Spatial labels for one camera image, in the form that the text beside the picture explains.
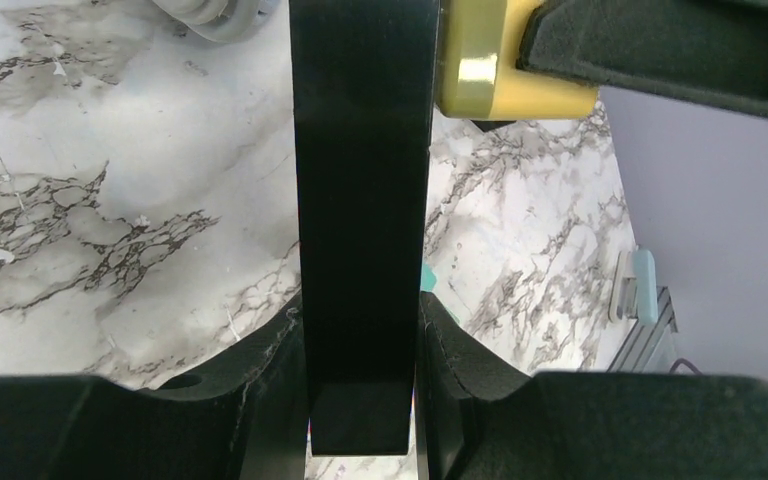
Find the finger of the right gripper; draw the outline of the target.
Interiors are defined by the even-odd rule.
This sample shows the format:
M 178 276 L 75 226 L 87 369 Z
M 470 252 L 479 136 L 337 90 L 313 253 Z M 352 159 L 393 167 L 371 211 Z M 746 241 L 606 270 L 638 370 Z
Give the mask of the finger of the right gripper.
M 516 65 L 768 119 L 768 1 L 546 1 Z

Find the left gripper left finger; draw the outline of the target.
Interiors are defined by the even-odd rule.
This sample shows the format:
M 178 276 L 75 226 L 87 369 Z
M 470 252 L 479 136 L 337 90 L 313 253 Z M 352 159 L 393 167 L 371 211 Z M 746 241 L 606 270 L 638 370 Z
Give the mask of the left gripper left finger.
M 0 479 L 300 479 L 302 303 L 156 389 L 0 377 Z

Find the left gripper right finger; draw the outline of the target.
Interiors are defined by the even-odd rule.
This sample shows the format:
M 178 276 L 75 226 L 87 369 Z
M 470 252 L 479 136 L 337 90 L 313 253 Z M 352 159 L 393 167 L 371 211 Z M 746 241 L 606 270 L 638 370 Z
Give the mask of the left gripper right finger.
M 423 479 L 768 479 L 768 382 L 526 375 L 420 297 L 416 435 Z

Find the teal plug adapter round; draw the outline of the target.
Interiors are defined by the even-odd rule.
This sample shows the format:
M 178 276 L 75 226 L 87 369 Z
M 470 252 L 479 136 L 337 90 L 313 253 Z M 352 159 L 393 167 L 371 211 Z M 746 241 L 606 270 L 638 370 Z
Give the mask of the teal plug adapter round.
M 433 272 L 432 268 L 422 263 L 421 275 L 420 275 L 420 290 L 422 292 L 432 292 L 437 284 L 437 276 Z

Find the yellow plug adapter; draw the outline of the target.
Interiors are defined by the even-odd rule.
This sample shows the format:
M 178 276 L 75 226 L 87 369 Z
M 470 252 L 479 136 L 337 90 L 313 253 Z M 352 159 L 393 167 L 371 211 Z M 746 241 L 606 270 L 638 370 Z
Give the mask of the yellow plug adapter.
M 478 121 L 574 119 L 588 115 L 596 87 L 517 68 L 534 0 L 441 3 L 436 105 Z

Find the black power strip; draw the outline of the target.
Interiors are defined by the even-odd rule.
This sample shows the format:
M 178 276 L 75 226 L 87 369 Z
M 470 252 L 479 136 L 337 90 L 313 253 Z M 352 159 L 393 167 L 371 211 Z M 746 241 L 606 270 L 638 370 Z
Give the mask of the black power strip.
M 408 450 L 440 5 L 289 5 L 316 456 Z

